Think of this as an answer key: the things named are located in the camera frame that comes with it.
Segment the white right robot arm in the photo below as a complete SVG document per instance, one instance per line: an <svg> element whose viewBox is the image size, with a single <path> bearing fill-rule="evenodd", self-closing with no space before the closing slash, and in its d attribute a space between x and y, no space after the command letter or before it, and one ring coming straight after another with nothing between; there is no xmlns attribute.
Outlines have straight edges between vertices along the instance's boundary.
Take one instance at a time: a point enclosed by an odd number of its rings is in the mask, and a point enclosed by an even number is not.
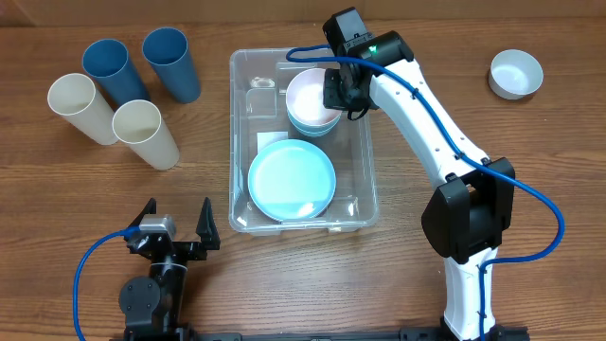
<svg viewBox="0 0 606 341"><path fill-rule="evenodd" d="M428 87L399 33L368 31L354 8L333 14L323 31L339 68L325 77L329 108L381 109L426 171L434 193L421 215L426 239L444 259L447 303L442 336L502 340L491 311L490 260L510 225L513 187L475 169L472 161L515 174L505 158L491 160L455 125Z"/></svg>

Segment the clear plastic storage bin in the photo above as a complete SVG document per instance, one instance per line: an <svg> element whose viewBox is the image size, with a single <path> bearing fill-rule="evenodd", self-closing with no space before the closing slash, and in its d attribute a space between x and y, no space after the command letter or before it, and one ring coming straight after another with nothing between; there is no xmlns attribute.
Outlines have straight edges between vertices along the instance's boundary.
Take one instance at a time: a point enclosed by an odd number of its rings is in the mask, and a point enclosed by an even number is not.
<svg viewBox="0 0 606 341"><path fill-rule="evenodd" d="M286 131L288 139L303 139L288 118L286 92L291 80L311 68L329 68L328 48L295 53L284 48L241 49L230 65L230 184L228 221L240 232L257 236L288 230L327 229L349 232L375 224L378 200L370 120L341 117L326 135L310 138L332 162L336 192L329 206L309 220L279 222L252 201L247 175L257 156L257 133Z"/></svg>

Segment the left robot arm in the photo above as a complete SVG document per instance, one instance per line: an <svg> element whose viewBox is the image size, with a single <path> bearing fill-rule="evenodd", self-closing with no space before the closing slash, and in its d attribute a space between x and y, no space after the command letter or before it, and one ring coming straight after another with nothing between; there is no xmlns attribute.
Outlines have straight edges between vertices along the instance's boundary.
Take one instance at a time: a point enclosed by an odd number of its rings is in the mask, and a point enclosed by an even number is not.
<svg viewBox="0 0 606 341"><path fill-rule="evenodd" d="M125 315L126 340L185 340L198 338L190 324L181 323L180 312L190 261L205 260L218 250L221 240L212 205L205 198L196 226L198 241L176 241L176 225L169 215L156 213L151 198L128 226L125 241L132 254L151 262L146 276L132 278L122 287L119 307Z"/></svg>

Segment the cream cup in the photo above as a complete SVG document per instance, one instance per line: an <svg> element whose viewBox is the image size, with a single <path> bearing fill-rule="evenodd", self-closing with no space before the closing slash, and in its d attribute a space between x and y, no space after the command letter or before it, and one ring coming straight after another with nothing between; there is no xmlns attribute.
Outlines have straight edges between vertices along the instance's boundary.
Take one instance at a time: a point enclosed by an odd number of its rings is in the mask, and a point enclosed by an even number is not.
<svg viewBox="0 0 606 341"><path fill-rule="evenodd" d="M56 79L48 90L47 104L98 144L118 141L112 128L115 112L88 76L71 73Z"/></svg>
<svg viewBox="0 0 606 341"><path fill-rule="evenodd" d="M115 136L159 171L173 168L180 152L158 107L144 99L121 105L112 120Z"/></svg>

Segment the grey bowl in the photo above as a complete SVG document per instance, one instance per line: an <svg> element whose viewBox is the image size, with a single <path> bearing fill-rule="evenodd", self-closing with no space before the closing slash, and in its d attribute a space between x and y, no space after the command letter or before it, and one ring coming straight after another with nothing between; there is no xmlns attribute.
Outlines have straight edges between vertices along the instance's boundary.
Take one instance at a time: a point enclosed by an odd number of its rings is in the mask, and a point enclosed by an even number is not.
<svg viewBox="0 0 606 341"><path fill-rule="evenodd" d="M533 95L542 86L544 71L529 53L519 49L499 52L491 61L488 84L502 99L518 100Z"/></svg>

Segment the blue cup left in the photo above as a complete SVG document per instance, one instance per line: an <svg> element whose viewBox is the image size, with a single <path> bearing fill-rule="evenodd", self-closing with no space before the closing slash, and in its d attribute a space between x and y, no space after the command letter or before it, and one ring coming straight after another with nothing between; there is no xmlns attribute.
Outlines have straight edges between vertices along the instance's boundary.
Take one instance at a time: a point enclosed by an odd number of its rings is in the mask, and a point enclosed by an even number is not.
<svg viewBox="0 0 606 341"><path fill-rule="evenodd" d="M92 43L85 49L81 63L84 71L117 106L135 99L150 99L128 48L119 40L102 39Z"/></svg>

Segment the blue cup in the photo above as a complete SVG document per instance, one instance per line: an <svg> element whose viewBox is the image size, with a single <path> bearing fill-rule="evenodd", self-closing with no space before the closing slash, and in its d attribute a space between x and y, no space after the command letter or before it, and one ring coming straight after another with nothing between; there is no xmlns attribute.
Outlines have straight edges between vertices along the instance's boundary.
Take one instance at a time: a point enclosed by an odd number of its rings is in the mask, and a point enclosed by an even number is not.
<svg viewBox="0 0 606 341"><path fill-rule="evenodd" d="M150 99L128 48L119 40L102 39L92 43L85 49L81 63L84 71L117 106L135 99Z"/></svg>
<svg viewBox="0 0 606 341"><path fill-rule="evenodd" d="M180 103L190 103L201 95L201 84L189 51L186 35L174 27L152 31L142 52L159 80Z"/></svg>

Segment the pink bowl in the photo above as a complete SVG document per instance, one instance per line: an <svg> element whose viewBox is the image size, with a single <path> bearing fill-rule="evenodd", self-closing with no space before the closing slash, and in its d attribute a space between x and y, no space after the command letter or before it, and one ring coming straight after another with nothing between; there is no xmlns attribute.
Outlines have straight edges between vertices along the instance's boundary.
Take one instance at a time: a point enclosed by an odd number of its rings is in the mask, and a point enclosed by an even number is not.
<svg viewBox="0 0 606 341"><path fill-rule="evenodd" d="M299 73L288 85L287 111L303 126L319 129L342 115L341 110L324 106L325 74L324 68L311 68Z"/></svg>

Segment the white label in bin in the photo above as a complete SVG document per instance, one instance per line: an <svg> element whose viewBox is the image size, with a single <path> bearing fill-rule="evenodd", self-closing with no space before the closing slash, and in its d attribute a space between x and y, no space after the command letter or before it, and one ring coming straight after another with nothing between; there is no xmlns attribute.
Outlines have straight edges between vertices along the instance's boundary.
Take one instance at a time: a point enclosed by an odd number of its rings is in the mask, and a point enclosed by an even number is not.
<svg viewBox="0 0 606 341"><path fill-rule="evenodd" d="M257 133L257 152L260 153L269 145L288 138L288 133L286 131L259 132Z"/></svg>

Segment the light blue plate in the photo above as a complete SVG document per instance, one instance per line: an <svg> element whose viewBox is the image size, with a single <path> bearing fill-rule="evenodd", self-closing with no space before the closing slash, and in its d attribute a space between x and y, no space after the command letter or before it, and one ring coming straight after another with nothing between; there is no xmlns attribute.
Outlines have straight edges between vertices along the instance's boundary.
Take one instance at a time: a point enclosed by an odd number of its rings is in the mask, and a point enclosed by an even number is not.
<svg viewBox="0 0 606 341"><path fill-rule="evenodd" d="M336 171L319 147L284 139L262 149L247 175L252 201L267 217L279 221L317 217L336 192Z"/></svg>

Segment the light blue bowl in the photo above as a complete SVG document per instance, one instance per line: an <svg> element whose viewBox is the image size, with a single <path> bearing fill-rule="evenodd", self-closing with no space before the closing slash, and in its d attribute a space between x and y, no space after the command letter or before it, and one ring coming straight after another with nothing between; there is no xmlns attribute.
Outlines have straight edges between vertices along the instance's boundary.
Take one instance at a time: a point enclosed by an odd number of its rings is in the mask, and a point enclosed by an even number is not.
<svg viewBox="0 0 606 341"><path fill-rule="evenodd" d="M328 134L339 122L341 112L328 110L327 112L303 112L302 114L288 113L288 118L294 127L308 137L320 137Z"/></svg>

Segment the blue cup right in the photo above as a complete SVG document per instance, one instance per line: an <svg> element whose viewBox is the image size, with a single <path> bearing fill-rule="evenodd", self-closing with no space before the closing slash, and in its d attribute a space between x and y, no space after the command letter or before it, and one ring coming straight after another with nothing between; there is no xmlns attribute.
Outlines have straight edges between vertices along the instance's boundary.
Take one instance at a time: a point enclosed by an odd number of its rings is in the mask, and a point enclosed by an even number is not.
<svg viewBox="0 0 606 341"><path fill-rule="evenodd" d="M142 52L159 80L180 103L190 103L201 95L201 84L189 51L186 35L174 27L152 31Z"/></svg>

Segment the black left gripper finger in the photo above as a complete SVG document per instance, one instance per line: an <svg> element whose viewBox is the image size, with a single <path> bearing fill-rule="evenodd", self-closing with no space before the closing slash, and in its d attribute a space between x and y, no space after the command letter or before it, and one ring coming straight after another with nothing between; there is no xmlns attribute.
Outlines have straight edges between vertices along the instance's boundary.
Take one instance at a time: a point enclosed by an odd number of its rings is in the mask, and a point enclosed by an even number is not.
<svg viewBox="0 0 606 341"><path fill-rule="evenodd" d="M196 227L196 234L205 250L219 250L221 239L214 222L212 205L208 197L205 198Z"/></svg>
<svg viewBox="0 0 606 341"><path fill-rule="evenodd" d="M148 214L156 213L156 200L151 198L148 203L145 204L144 208L141 212L134 218L134 220L129 224L129 227L139 227L143 218Z"/></svg>

